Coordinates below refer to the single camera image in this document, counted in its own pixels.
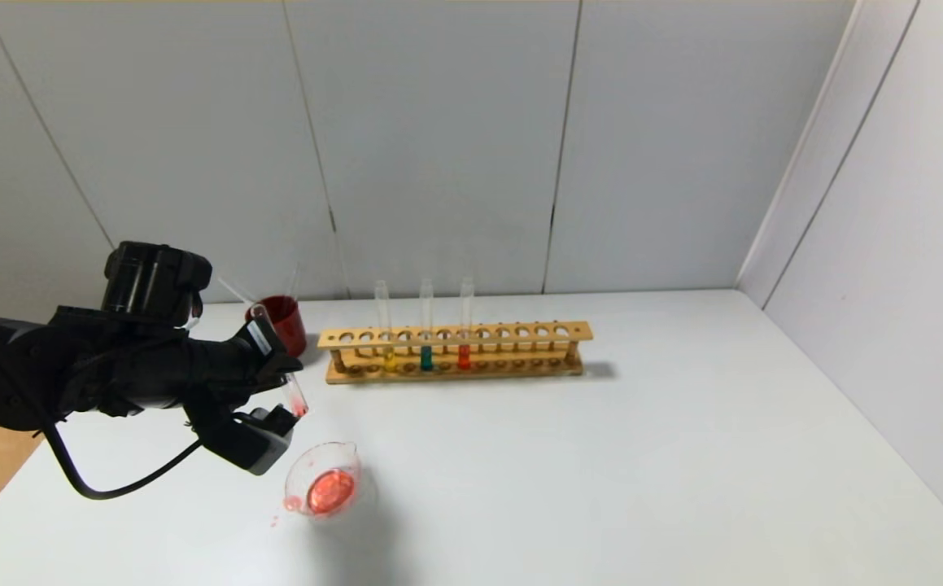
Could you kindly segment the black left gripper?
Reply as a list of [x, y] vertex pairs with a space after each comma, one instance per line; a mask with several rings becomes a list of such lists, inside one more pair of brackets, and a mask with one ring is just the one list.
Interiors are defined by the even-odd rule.
[[193, 383], [251, 396], [286, 383], [286, 376], [303, 370], [290, 356], [264, 316], [251, 317], [232, 337], [223, 340], [182, 337]]

